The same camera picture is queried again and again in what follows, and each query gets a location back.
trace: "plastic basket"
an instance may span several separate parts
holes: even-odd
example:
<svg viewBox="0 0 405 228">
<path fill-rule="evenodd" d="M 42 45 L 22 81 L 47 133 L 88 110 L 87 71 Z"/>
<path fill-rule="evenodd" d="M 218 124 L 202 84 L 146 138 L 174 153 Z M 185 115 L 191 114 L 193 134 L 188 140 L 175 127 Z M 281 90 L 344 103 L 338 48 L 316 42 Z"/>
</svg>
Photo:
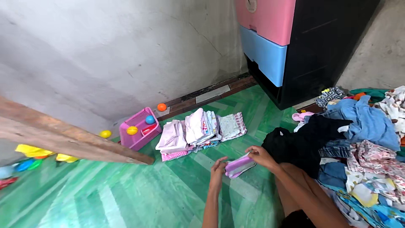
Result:
<svg viewBox="0 0 405 228">
<path fill-rule="evenodd" d="M 149 127 L 150 125 L 145 122 L 145 119 L 147 116 L 152 115 L 153 118 L 156 121 L 156 127 L 153 128 L 148 134 L 145 136 L 142 135 L 141 130 Z M 138 132 L 134 134 L 133 136 L 128 135 L 126 133 L 126 130 L 130 126 L 136 126 L 138 128 Z M 142 111 L 136 113 L 133 115 L 131 118 L 128 120 L 124 121 L 119 126 L 119 135 L 121 138 L 121 145 L 124 147 L 127 147 L 129 149 L 138 151 L 140 150 L 144 145 L 146 145 L 148 142 L 150 142 L 153 138 L 158 136 L 162 132 L 162 128 L 159 125 L 158 120 L 156 119 L 155 115 L 153 114 L 153 111 L 149 108 L 146 107 Z"/>
</svg>

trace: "blue drawer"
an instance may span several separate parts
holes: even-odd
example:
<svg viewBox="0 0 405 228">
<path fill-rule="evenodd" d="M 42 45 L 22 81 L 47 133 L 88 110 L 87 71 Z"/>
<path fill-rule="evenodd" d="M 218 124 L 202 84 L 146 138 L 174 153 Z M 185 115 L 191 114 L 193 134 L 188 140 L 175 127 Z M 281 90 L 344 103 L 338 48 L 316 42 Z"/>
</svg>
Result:
<svg viewBox="0 0 405 228">
<path fill-rule="evenodd" d="M 240 31 L 243 52 L 275 86 L 282 86 L 287 46 L 273 43 L 243 26 Z"/>
</svg>

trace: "wooden board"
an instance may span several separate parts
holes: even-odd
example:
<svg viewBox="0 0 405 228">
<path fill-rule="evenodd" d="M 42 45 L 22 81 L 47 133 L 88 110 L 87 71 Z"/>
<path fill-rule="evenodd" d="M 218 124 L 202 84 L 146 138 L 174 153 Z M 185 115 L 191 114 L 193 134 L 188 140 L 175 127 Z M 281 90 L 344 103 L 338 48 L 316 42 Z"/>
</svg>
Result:
<svg viewBox="0 0 405 228">
<path fill-rule="evenodd" d="M 95 161 L 152 164 L 154 158 L 0 97 L 0 138 Z"/>
</svg>

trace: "yellow ball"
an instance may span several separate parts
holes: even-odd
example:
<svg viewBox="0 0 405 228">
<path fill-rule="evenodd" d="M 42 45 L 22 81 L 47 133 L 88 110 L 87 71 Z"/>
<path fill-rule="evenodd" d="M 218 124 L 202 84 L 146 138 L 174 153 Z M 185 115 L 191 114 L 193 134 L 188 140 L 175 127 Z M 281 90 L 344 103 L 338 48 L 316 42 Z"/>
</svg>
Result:
<svg viewBox="0 0 405 228">
<path fill-rule="evenodd" d="M 127 129 L 127 134 L 133 136 L 138 132 L 138 128 L 136 126 L 131 126 Z"/>
<path fill-rule="evenodd" d="M 105 130 L 105 131 L 100 132 L 100 136 L 103 137 L 103 138 L 108 138 L 108 137 L 111 136 L 111 134 L 112 133 L 109 130 Z"/>
</svg>

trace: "plastic toy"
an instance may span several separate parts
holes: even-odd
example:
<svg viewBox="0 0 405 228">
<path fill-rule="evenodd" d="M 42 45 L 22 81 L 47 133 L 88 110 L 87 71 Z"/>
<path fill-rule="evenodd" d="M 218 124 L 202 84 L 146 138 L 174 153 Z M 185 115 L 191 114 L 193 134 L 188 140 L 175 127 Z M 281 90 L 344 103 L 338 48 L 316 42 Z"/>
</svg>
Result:
<svg viewBox="0 0 405 228">
<path fill-rule="evenodd" d="M 45 158 L 47 158 L 48 156 L 36 156 L 36 157 L 34 157 L 35 159 L 37 159 L 37 160 L 40 160 L 40 159 L 45 159 Z"/>
<path fill-rule="evenodd" d="M 11 183 L 14 183 L 17 180 L 18 180 L 18 177 L 13 177 L 13 178 L 6 179 L 6 180 L 0 180 L 0 190 L 7 187 Z"/>
<path fill-rule="evenodd" d="M 145 122 L 147 124 L 154 124 L 155 123 L 155 118 L 153 116 L 149 115 L 149 116 L 146 117 Z"/>
<path fill-rule="evenodd" d="M 105 131 L 102 131 L 102 132 L 100 132 L 100 136 L 101 137 L 103 137 L 103 138 L 108 138 L 108 137 L 110 137 L 111 136 L 111 131 L 109 131 L 109 130 L 105 130 Z"/>
<path fill-rule="evenodd" d="M 136 126 L 131 126 L 127 129 L 127 134 L 133 136 L 138 133 L 138 128 Z"/>
<path fill-rule="evenodd" d="M 36 169 L 38 166 L 40 166 L 42 164 L 42 159 L 40 160 L 35 160 L 29 167 L 27 170 L 33 170 Z"/>
<path fill-rule="evenodd" d="M 0 179 L 6 179 L 13 175 L 14 166 L 0 167 Z"/>
<path fill-rule="evenodd" d="M 163 111 L 166 111 L 166 109 L 167 109 L 167 106 L 165 104 L 163 104 L 163 103 L 158 104 L 159 111 L 163 112 Z"/>
<path fill-rule="evenodd" d="M 56 156 L 56 160 L 57 160 L 57 161 L 65 161 L 65 162 L 67 162 L 67 163 L 71 163 L 71 162 L 77 161 L 78 158 L 77 158 L 77 157 L 72 157 L 72 156 L 70 156 L 70 155 L 58 154 L 58 155 Z"/>
<path fill-rule="evenodd" d="M 154 129 L 152 129 L 151 132 L 149 132 L 147 135 L 143 136 L 141 133 L 139 134 L 134 134 L 133 136 L 128 135 L 126 130 L 130 126 L 136 126 L 138 130 L 145 129 L 149 127 L 150 125 L 146 123 L 145 118 L 147 116 L 152 116 L 155 118 L 156 117 L 152 111 L 151 108 L 146 107 L 124 121 L 120 126 L 119 126 L 119 137 L 121 140 L 121 145 L 130 148 L 135 151 L 139 151 L 144 145 L 146 145 L 148 142 L 150 142 L 153 138 L 158 136 L 162 132 L 162 128 L 160 127 L 159 124 L 156 125 Z"/>
<path fill-rule="evenodd" d="M 23 161 L 19 165 L 17 165 L 17 167 L 15 167 L 15 170 L 17 172 L 25 171 L 34 163 L 34 161 L 35 161 L 34 159 Z"/>
<path fill-rule="evenodd" d="M 19 144 L 15 149 L 17 152 L 25 154 L 27 157 L 48 156 L 54 154 L 52 151 L 47 151 L 38 147 Z"/>
<path fill-rule="evenodd" d="M 142 129 L 142 131 L 141 131 L 142 135 L 145 136 L 145 135 L 148 134 L 151 130 L 153 130 L 153 128 L 155 128 L 155 127 L 156 127 L 156 124 L 150 125 L 149 127 Z"/>
</svg>

